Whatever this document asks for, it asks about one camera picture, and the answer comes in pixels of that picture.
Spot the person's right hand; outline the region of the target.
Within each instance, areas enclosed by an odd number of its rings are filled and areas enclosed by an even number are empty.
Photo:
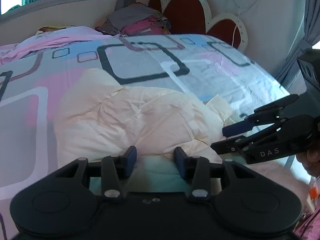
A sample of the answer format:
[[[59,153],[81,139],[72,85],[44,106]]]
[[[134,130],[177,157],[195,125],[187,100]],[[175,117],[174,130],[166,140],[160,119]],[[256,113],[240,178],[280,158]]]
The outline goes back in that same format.
[[[313,177],[319,177],[319,149],[309,149],[307,152],[297,154],[296,158],[303,165],[309,175]]]

